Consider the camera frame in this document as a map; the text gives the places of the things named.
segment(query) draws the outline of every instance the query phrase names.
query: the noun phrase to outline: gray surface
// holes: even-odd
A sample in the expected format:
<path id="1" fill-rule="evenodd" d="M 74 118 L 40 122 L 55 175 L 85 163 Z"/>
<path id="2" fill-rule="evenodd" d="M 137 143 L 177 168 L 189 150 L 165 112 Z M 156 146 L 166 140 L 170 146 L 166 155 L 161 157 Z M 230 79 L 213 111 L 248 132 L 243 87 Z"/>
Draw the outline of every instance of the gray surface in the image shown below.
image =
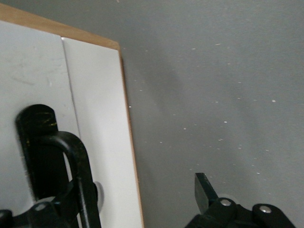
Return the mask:
<path id="1" fill-rule="evenodd" d="M 302 227 L 302 1 L 1 2 L 120 42 L 146 228 L 198 213 L 195 172 Z"/>

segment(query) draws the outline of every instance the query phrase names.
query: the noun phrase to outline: white board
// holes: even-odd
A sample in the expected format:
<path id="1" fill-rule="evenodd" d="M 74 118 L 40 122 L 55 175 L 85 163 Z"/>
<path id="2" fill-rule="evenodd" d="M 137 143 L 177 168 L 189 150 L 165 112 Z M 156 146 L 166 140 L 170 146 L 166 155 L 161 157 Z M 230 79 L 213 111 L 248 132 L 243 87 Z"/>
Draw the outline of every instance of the white board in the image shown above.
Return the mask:
<path id="1" fill-rule="evenodd" d="M 18 113 L 48 105 L 59 130 L 78 135 L 66 67 L 60 36 L 0 21 L 0 209 L 14 216 L 33 205 L 15 127 Z"/>
<path id="2" fill-rule="evenodd" d="M 143 227 L 117 50 L 63 38 L 80 138 L 104 188 L 103 228 Z"/>

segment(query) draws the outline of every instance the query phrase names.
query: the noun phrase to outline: bolt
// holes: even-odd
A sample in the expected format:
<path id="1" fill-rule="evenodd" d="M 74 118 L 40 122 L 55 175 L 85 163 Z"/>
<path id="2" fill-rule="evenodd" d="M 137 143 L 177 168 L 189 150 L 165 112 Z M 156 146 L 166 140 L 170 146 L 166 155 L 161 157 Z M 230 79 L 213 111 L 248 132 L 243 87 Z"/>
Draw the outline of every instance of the bolt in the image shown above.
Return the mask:
<path id="1" fill-rule="evenodd" d="M 36 210 L 36 211 L 40 211 L 40 210 L 44 209 L 45 207 L 46 207 L 45 204 L 40 203 L 40 204 L 38 204 L 38 205 L 35 207 L 35 210 Z"/>
<path id="2" fill-rule="evenodd" d="M 225 207 L 229 207 L 231 205 L 231 202 L 228 199 L 222 199 L 220 203 Z"/>
<path id="3" fill-rule="evenodd" d="M 267 214 L 271 213 L 271 209 L 267 206 L 261 206 L 260 210 L 264 213 L 267 213 Z"/>

